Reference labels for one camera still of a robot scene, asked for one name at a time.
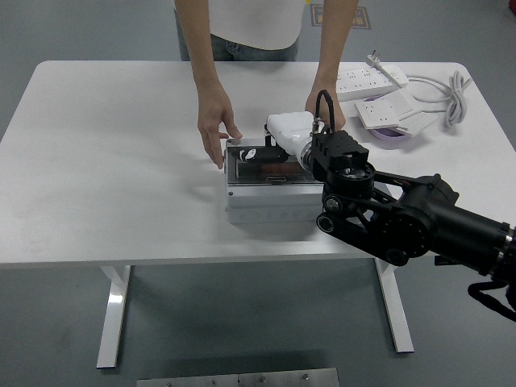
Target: person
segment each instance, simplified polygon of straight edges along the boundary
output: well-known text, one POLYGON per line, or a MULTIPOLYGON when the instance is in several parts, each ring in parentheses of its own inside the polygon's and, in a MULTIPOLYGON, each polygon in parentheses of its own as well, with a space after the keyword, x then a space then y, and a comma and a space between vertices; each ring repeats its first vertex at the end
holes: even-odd
MULTIPOLYGON (((324 1, 319 63, 305 106, 312 114, 320 90, 328 90, 338 101, 339 63, 357 3, 324 1)), ((239 139, 242 133, 214 61, 295 60, 305 4, 306 0, 175 0, 181 59, 190 60, 198 92, 198 130, 206 153, 219 169, 223 167, 220 140, 239 139), (221 124, 226 132, 220 130, 221 124)), ((334 107, 339 130, 346 119, 339 103, 334 107)), ((326 123, 328 115, 326 104, 321 104, 321 119, 326 123)))

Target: metal plate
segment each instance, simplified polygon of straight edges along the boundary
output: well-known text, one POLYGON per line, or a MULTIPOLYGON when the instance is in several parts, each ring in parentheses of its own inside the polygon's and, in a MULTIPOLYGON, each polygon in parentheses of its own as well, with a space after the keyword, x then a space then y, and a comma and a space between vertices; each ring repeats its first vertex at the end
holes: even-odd
POLYGON ((138 381, 136 387, 339 387, 336 368, 138 381))
POLYGON ((239 380, 239 387, 339 387, 335 368, 246 373, 239 380))
POLYGON ((174 379, 149 379, 138 381, 136 387, 238 387, 238 375, 213 377, 176 377, 174 379))

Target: screw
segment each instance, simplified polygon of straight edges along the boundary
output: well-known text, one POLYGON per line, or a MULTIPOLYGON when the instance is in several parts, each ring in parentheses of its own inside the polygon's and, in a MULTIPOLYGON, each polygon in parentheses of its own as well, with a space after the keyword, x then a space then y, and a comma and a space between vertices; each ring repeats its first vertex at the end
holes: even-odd
POLYGON ((339 202, 337 202, 334 198, 329 197, 326 200, 326 208, 331 211, 338 211, 339 210, 339 202))

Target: human hand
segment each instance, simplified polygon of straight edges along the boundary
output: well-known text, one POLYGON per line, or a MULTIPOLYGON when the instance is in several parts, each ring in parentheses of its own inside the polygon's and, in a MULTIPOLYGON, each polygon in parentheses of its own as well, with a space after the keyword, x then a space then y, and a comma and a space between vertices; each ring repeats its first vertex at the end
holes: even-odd
MULTIPOLYGON (((335 130, 339 131, 346 124, 346 118, 344 117, 344 113, 340 108, 339 98, 337 97, 337 91, 335 85, 324 85, 324 84, 314 84, 308 99, 306 100, 305 110, 309 111, 315 117, 315 105, 317 103, 317 96, 321 90, 326 90, 331 99, 333 100, 333 110, 335 116, 335 130)), ((319 108, 319 113, 321 115, 321 120, 326 124, 330 125, 330 111, 328 109, 328 104, 325 102, 324 98, 321 98, 321 106, 319 108)))
POLYGON ((222 169, 224 158, 220 139, 242 138, 242 133, 234 122, 231 101, 222 85, 216 82, 198 88, 198 105, 197 125, 204 150, 218 169, 222 169), (227 133, 219 131, 221 123, 224 124, 227 133))

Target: white table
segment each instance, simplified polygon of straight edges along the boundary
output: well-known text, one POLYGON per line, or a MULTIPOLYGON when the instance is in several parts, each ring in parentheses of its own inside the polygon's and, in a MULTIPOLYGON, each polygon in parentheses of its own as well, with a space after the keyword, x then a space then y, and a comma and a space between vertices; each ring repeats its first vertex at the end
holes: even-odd
MULTIPOLYGON (((459 64, 398 64, 446 81, 459 64)), ((303 110, 315 63, 221 63, 235 122, 263 135, 269 114, 303 110)), ((365 64, 346 63, 354 69, 365 64)), ((410 89, 439 96, 428 85, 410 89)), ((459 206, 516 219, 507 171, 516 153, 472 83, 468 115, 385 143, 344 103, 346 129, 378 170, 441 173, 459 206)), ((223 173, 202 150, 188 63, 50 61, 40 64, 0 143, 0 268, 98 265, 111 279, 98 367, 114 367, 133 264, 316 260, 367 256, 310 222, 231 225, 223 173)), ((377 261, 399 352, 412 343, 393 268, 377 261)))

